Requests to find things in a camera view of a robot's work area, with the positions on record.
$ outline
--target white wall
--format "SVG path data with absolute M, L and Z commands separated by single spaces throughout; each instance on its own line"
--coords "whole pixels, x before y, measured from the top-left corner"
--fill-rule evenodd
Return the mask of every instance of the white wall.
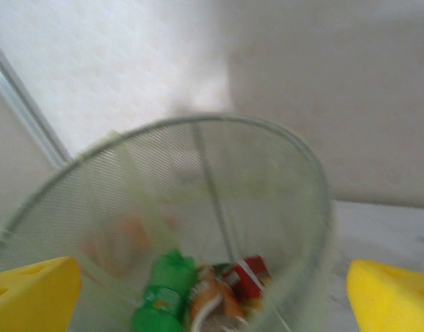
M 0 223 L 53 173 L 53 168 L 0 96 Z
M 308 140 L 337 198 L 424 206 L 424 0 L 0 1 L 68 150 L 231 105 Z

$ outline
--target metal mesh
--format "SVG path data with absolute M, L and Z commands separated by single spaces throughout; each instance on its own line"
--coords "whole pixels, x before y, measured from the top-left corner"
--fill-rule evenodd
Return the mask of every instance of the metal mesh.
M 229 115 L 184 118 L 114 137 L 45 184 L 0 234 L 0 271 L 74 256 L 84 286 L 71 329 L 126 329 L 162 244 L 142 240 L 131 254 L 120 221 L 155 213 L 175 220 L 171 232 L 199 264 L 257 254 L 278 277 L 316 266 L 330 225 L 324 177 L 295 136 Z M 317 269 L 308 273 L 311 283 Z

